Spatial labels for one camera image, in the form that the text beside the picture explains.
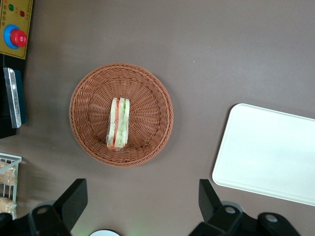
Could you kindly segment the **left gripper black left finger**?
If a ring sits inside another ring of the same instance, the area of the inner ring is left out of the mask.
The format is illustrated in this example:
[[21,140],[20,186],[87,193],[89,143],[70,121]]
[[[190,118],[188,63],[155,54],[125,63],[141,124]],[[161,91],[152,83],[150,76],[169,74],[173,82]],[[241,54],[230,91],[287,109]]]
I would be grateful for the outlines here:
[[76,179],[53,203],[29,213],[32,236],[69,236],[88,203],[87,180]]

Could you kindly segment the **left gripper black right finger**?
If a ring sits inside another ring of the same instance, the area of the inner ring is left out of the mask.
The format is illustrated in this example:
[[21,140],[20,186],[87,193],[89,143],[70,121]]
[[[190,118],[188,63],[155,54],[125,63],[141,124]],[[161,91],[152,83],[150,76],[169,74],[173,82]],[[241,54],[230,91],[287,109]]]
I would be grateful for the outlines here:
[[203,217],[190,236],[236,236],[243,212],[233,205],[224,205],[210,181],[199,180],[198,204]]

